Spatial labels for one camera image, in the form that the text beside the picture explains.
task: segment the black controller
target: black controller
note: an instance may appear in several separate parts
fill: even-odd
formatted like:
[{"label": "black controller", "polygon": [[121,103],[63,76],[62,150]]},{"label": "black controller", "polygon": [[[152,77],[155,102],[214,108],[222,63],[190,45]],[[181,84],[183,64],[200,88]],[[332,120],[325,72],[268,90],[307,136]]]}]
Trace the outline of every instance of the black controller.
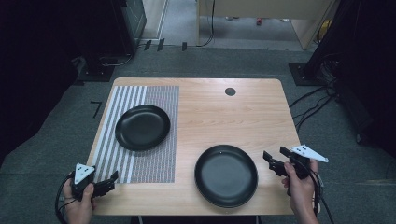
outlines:
[{"label": "black controller", "polygon": [[[78,184],[75,184],[74,178],[72,179],[71,187],[73,198],[77,199],[79,202],[82,199],[82,195],[84,193],[84,189],[90,184],[93,183],[93,176],[95,172],[92,172],[87,177],[82,179]],[[94,191],[92,198],[101,197],[106,195],[109,191],[114,189],[114,182],[119,178],[119,172],[116,171],[114,174],[108,179],[98,183],[93,183]]]},{"label": "black controller", "polygon": [[[302,157],[297,153],[291,152],[285,147],[280,147],[280,153],[289,158],[291,164],[293,164],[296,174],[300,179],[305,179],[309,176],[310,160],[309,158]],[[268,161],[270,170],[273,170],[276,175],[288,176],[286,173],[284,162],[277,161],[272,158],[268,152],[264,151],[262,157]]]}]

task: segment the plate rim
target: plate rim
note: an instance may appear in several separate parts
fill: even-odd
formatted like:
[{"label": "plate rim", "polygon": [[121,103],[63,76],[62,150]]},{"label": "plate rim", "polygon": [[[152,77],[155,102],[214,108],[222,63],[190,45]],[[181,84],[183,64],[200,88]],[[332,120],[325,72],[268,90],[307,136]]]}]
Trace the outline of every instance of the plate rim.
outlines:
[{"label": "plate rim", "polygon": [[[134,115],[134,114],[137,113],[139,110],[143,110],[143,109],[146,109],[146,110],[144,110],[144,111],[142,111],[142,112],[152,112],[152,111],[154,111],[153,114],[158,115],[158,116],[160,116],[161,118],[163,118],[163,121],[164,121],[165,124],[166,124],[166,125],[165,125],[165,126],[166,126],[166,129],[164,129],[163,135],[161,135],[161,138],[159,138],[158,143],[155,144],[154,146],[141,147],[141,148],[129,147],[129,146],[127,146],[126,144],[124,144],[123,141],[120,140],[120,134],[121,134],[121,131],[120,131],[120,124],[121,124],[121,122],[122,122],[124,119],[126,119],[126,117],[128,116],[128,114],[131,114],[131,113],[132,113],[132,114]],[[115,134],[115,137],[116,137],[117,142],[120,144],[120,146],[124,147],[125,149],[132,150],[132,151],[146,151],[146,150],[150,150],[150,149],[152,149],[152,148],[158,146],[158,145],[166,138],[166,136],[169,134],[170,129],[171,129],[171,121],[170,121],[170,118],[169,118],[168,114],[167,114],[162,108],[160,108],[160,107],[158,107],[158,106],[156,106],[156,105],[137,105],[137,106],[134,106],[134,107],[128,109],[127,111],[125,111],[125,112],[120,116],[120,118],[117,120],[116,126],[115,126],[115,128],[114,128],[114,134]]]},{"label": "plate rim", "polygon": [[[241,203],[236,203],[236,204],[233,204],[233,205],[224,205],[224,204],[220,204],[220,203],[213,202],[213,201],[211,200],[211,198],[210,198],[210,197],[207,197],[207,196],[203,193],[203,190],[200,189],[200,187],[199,187],[198,180],[197,180],[197,166],[198,166],[198,163],[199,163],[199,161],[204,157],[205,154],[209,153],[210,150],[214,150],[214,149],[216,149],[216,148],[218,148],[218,147],[227,147],[227,148],[236,149],[237,151],[239,151],[240,153],[242,153],[242,155],[248,160],[248,163],[251,163],[251,165],[252,165],[252,167],[253,167],[252,170],[253,170],[254,174],[252,174],[252,176],[254,176],[255,179],[256,179],[255,184],[254,184],[254,188],[253,188],[252,191],[249,193],[249,196],[246,197],[246,199],[245,199],[243,202],[241,202]],[[210,147],[210,148],[208,148],[207,150],[205,150],[205,151],[200,155],[200,157],[198,158],[197,162],[195,163],[195,167],[194,167],[194,180],[195,180],[195,186],[196,186],[196,188],[198,188],[198,190],[200,191],[200,193],[201,193],[201,194],[204,196],[204,198],[207,199],[210,203],[212,203],[212,204],[214,204],[214,205],[216,205],[216,206],[219,206],[219,207],[223,207],[223,208],[234,208],[234,207],[238,207],[238,206],[241,206],[241,205],[247,203],[247,202],[253,197],[253,195],[255,194],[255,192],[256,192],[256,190],[257,190],[257,187],[258,187],[258,185],[259,185],[259,172],[258,172],[258,170],[257,170],[256,164],[254,163],[254,160],[251,159],[250,156],[249,156],[249,155],[246,153],[246,151],[244,151],[243,149],[241,149],[241,148],[239,148],[239,147],[231,146],[231,145],[216,145],[216,146]]]}]

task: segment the finger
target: finger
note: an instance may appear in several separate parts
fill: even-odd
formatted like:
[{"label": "finger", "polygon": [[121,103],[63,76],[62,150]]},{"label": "finger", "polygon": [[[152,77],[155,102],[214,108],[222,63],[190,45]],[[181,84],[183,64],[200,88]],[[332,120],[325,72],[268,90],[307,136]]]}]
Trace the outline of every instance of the finger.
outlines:
[{"label": "finger", "polygon": [[313,172],[315,173],[318,172],[318,162],[316,160],[313,159],[310,160],[310,167]]},{"label": "finger", "polygon": [[290,182],[293,182],[293,180],[297,180],[298,177],[297,177],[297,174],[296,174],[296,170],[291,165],[291,163],[286,161],[284,163],[284,166],[285,166],[286,173],[288,173],[288,175],[289,175]]},{"label": "finger", "polygon": [[72,180],[69,178],[64,183],[63,192],[64,192],[64,197],[65,198],[73,197],[73,195],[72,195],[72,187],[70,186],[71,181]]},{"label": "finger", "polygon": [[91,205],[91,198],[93,195],[93,184],[89,184],[85,189],[84,189],[84,193],[82,195],[82,206],[85,207],[92,207]]},{"label": "finger", "polygon": [[91,206],[92,206],[92,210],[95,210],[97,203],[95,199],[91,199]]},{"label": "finger", "polygon": [[288,178],[284,178],[282,179],[282,184],[289,184],[289,179]]}]

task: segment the gray carpet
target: gray carpet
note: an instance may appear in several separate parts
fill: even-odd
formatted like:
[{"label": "gray carpet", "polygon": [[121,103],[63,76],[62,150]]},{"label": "gray carpet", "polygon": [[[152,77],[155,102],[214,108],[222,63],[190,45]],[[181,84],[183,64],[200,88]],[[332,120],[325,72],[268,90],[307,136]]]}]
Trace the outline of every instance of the gray carpet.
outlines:
[{"label": "gray carpet", "polygon": [[[288,63],[305,63],[310,52],[263,49],[198,49],[155,46],[139,49],[134,59],[117,67],[116,77],[278,78],[289,103],[316,87],[296,87]],[[0,223],[56,223],[53,203],[64,176],[85,163],[92,147],[112,81],[72,86],[50,113],[39,133],[6,157],[0,171]],[[298,115],[324,96],[319,92],[294,106]],[[378,147],[355,142],[355,131],[343,106],[331,101],[302,126],[299,137],[329,158],[319,172],[324,197],[335,223],[394,223],[394,159]],[[321,223],[330,223],[322,205]],[[94,217],[92,223],[129,223],[128,217]],[[295,223],[293,216],[263,216],[263,223]]]}]

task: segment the cable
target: cable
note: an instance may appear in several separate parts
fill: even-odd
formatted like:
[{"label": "cable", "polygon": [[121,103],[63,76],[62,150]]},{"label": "cable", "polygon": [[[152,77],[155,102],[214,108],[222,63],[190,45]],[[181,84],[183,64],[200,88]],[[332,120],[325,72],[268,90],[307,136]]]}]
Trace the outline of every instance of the cable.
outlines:
[{"label": "cable", "polygon": [[334,224],[334,220],[332,219],[332,214],[330,213],[329,206],[327,206],[327,203],[326,203],[326,201],[324,200],[324,198],[323,198],[322,196],[320,197],[320,200],[323,202],[324,207],[326,208],[327,216],[329,217],[330,222],[331,222],[332,224]]},{"label": "cable", "polygon": [[64,215],[61,213],[61,209],[64,208],[67,204],[62,205],[61,207],[59,207],[59,198],[61,196],[61,192],[62,189],[64,188],[64,183],[66,183],[66,181],[72,177],[75,176],[75,172],[73,171],[70,175],[68,175],[64,181],[62,181],[61,186],[58,189],[58,193],[56,194],[56,198],[55,198],[55,215],[58,218],[58,220],[62,223],[62,224],[67,224],[67,222],[64,220]]},{"label": "cable", "polygon": [[313,106],[313,107],[307,109],[307,110],[306,110],[304,113],[302,113],[302,114],[299,114],[299,115],[294,116],[293,118],[294,118],[294,119],[297,119],[297,118],[300,117],[300,116],[303,116],[303,117],[304,117],[309,111],[311,111],[311,110],[317,108],[318,106],[320,106],[318,103],[319,103],[321,100],[323,100],[323,99],[325,99],[325,98],[327,98],[327,97],[329,97],[329,96],[325,96],[325,97],[319,99],[318,102],[317,102],[317,104],[316,104],[315,106]]},{"label": "cable", "polygon": [[213,37],[215,36],[215,29],[213,27],[213,17],[215,15],[215,4],[216,4],[216,0],[213,0],[213,5],[212,5],[212,24],[211,24],[211,30],[210,30],[210,37],[207,39],[206,43],[204,43],[203,45],[197,45],[196,47],[204,47],[204,46],[208,45],[213,40]]},{"label": "cable", "polygon": [[294,105],[296,105],[298,102],[300,102],[300,101],[303,100],[304,98],[306,98],[306,97],[308,97],[308,96],[314,94],[314,93],[317,92],[317,91],[324,90],[325,88],[327,88],[327,86],[322,86],[322,87],[320,87],[320,88],[317,88],[317,89],[314,90],[314,91],[311,91],[311,92],[309,92],[309,93],[306,93],[305,95],[303,95],[302,97],[298,98],[298,99],[295,100],[293,103],[291,103],[291,105],[289,105],[289,108],[292,108]]},{"label": "cable", "polygon": [[307,119],[309,119],[311,116],[313,116],[314,114],[318,113],[318,111],[319,111],[321,108],[323,108],[323,106],[325,106],[326,104],[328,104],[332,98],[333,98],[333,97],[330,97],[324,104],[322,104],[317,110],[315,110],[313,113],[311,113],[310,115],[308,115],[306,118],[301,119],[300,122],[299,122],[299,124],[298,124],[298,127],[297,127],[297,133],[300,131],[301,125],[303,125],[303,123],[304,123]]},{"label": "cable", "polygon": [[290,160],[294,163],[298,163],[301,167],[303,167],[305,169],[305,171],[309,174],[309,176],[311,177],[314,186],[315,186],[315,190],[314,190],[314,213],[315,216],[318,214],[318,205],[319,205],[319,198],[320,198],[320,185],[318,184],[318,182],[316,181],[316,179],[312,176],[312,174],[314,174],[315,172],[312,171],[312,169],[308,169],[306,168],[300,161],[294,159],[293,157],[290,157]]},{"label": "cable", "polygon": [[132,54],[127,54],[127,56],[129,56],[129,58],[128,58],[128,60],[126,60],[125,62],[123,62],[123,63],[101,63],[101,65],[102,66],[104,66],[104,67],[107,67],[107,66],[121,66],[121,65],[125,65],[126,63],[128,63],[129,61],[131,61],[131,59],[133,58],[133,55]]}]

